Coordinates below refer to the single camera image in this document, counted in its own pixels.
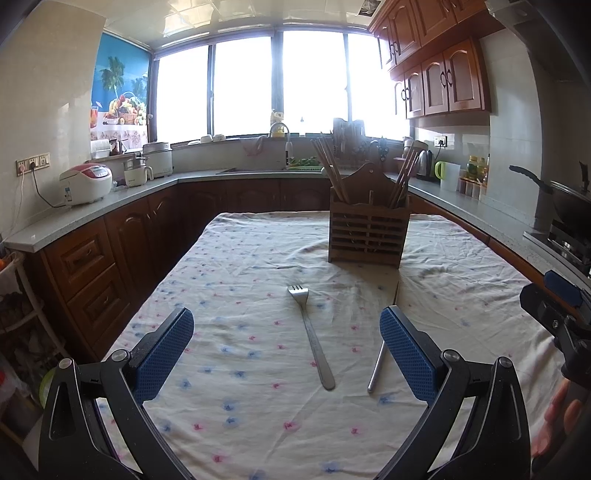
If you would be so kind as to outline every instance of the paper towel roll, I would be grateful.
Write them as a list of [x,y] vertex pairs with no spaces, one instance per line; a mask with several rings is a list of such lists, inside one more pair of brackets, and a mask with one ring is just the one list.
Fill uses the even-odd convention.
[[94,153],[99,150],[110,150],[111,144],[108,140],[90,140],[90,153]]

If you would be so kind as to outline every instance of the table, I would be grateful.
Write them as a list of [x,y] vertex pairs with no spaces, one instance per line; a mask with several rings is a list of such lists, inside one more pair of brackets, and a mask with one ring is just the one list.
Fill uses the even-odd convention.
[[[176,306],[195,331],[158,397],[145,408],[197,478],[373,478],[426,404],[390,355],[366,392],[381,337],[378,319],[400,281],[397,305],[441,349],[515,364],[531,430],[560,380],[561,356],[519,306],[527,280],[454,223],[411,218],[397,271],[329,264],[328,213],[221,214],[158,286],[111,351],[131,349]],[[308,308],[336,389],[320,385],[300,311],[286,286],[310,289]],[[121,459],[133,465],[104,401]],[[436,461],[452,454],[471,402]]]

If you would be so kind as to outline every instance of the vegetables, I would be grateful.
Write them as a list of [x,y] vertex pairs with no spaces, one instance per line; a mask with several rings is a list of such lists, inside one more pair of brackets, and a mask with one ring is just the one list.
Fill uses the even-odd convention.
[[291,160],[289,163],[290,167],[319,167],[320,162],[316,157],[310,158],[299,158],[298,160]]

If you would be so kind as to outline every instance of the window frame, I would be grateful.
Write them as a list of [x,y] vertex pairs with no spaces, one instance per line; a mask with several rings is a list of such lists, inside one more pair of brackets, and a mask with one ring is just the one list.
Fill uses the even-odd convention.
[[[353,121],[353,100],[351,90],[351,75],[350,75],[350,59],[349,59],[349,36],[348,34],[363,34],[373,37],[366,29],[358,27],[335,27],[332,25],[283,25],[281,28],[252,28],[246,31],[239,31],[228,34],[218,34],[214,37],[208,38],[197,38],[184,41],[180,44],[164,47],[156,51],[152,57],[150,65],[150,81],[148,91],[148,112],[151,112],[152,118],[148,122],[148,138],[149,141],[157,140],[157,111],[156,111],[156,91],[158,85],[158,70],[160,59],[183,50],[190,48],[200,47],[207,45],[208,59],[207,59],[207,133],[214,135],[214,109],[213,109],[213,97],[215,92],[213,91],[214,79],[215,79],[215,56],[216,56],[216,44],[230,40],[241,40],[244,38],[252,37],[271,37],[271,108],[282,112],[284,111],[284,82],[283,82],[283,33],[284,31],[331,31],[341,33],[343,35],[343,43],[345,45],[345,65],[347,74],[347,86],[345,88],[347,93],[347,113],[348,121]],[[375,39],[378,46],[378,52],[380,52],[379,39]],[[319,132],[311,132],[312,135],[319,134]],[[389,141],[398,141],[397,139],[388,139]]]

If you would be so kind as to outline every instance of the gray countertop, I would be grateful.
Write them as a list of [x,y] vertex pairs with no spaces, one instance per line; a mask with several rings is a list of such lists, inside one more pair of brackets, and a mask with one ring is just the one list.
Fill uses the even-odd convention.
[[[318,172],[266,171],[223,175],[219,175],[219,172],[220,170],[203,170],[178,173],[163,179],[149,181],[146,185],[141,187],[134,187],[131,189],[124,188],[122,190],[112,191],[98,202],[74,207],[65,207],[63,210],[60,209],[52,215],[11,235],[5,240],[4,244],[7,248],[14,250],[38,252],[58,238],[85,223],[126,205],[127,203],[133,202],[134,200],[138,200],[146,195],[177,183],[235,179],[310,179],[319,178],[321,176]],[[484,231],[528,261],[538,271],[544,273],[548,270],[554,269],[564,275],[572,283],[589,290],[589,286],[570,272],[568,268],[554,260],[551,256],[534,248],[532,243],[523,237],[524,231],[530,231],[531,228],[519,220],[459,192],[442,190],[437,183],[411,179],[409,190]]]

